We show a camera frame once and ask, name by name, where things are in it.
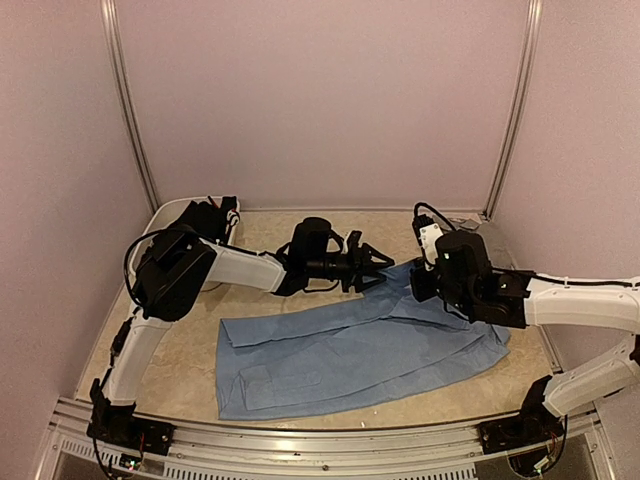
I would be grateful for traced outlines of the light blue long sleeve shirt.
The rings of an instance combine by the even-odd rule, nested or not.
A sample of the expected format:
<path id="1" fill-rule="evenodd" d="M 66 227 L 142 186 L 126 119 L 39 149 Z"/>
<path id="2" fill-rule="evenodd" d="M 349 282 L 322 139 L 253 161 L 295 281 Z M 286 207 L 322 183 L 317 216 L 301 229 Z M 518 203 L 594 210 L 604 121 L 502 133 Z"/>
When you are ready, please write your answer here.
<path id="1" fill-rule="evenodd" d="M 417 302 L 411 264 L 358 299 L 221 321 L 216 387 L 223 420 L 360 409 L 467 380 L 509 353 L 505 327 L 469 323 L 437 299 Z"/>

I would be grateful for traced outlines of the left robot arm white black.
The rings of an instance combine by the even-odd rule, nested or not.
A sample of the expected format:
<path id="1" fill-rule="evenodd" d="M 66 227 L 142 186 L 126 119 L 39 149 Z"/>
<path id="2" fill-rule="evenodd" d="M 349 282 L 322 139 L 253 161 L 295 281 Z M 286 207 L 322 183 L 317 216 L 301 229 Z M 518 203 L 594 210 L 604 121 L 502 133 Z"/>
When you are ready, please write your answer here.
<path id="1" fill-rule="evenodd" d="M 135 416 L 144 373 L 165 334 L 196 303 L 212 280 L 287 297 L 305 291 L 313 279 L 361 293 L 385 282 L 391 257 L 362 242 L 361 232 L 342 238 L 323 218 L 308 217 L 275 252 L 245 250 L 177 224 L 146 234 L 150 245 L 135 275 L 125 279 L 132 301 L 129 317 L 115 335 L 109 366 L 90 388 L 93 442 L 167 455 L 174 425 Z"/>

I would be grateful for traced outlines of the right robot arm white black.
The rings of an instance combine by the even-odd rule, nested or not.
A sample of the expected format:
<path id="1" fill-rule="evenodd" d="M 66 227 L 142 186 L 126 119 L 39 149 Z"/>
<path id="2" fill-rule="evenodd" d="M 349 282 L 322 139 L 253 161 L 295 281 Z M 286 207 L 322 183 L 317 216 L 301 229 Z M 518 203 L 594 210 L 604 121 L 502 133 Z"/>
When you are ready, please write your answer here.
<path id="1" fill-rule="evenodd" d="M 509 328 L 574 325 L 624 333 L 607 352 L 529 388 L 517 414 L 479 424 L 482 450 L 497 453 L 566 434 L 572 410 L 639 381 L 639 280 L 577 280 L 492 266 L 483 238 L 418 226 L 423 260 L 410 274 L 422 302 L 439 298 L 464 320 Z"/>

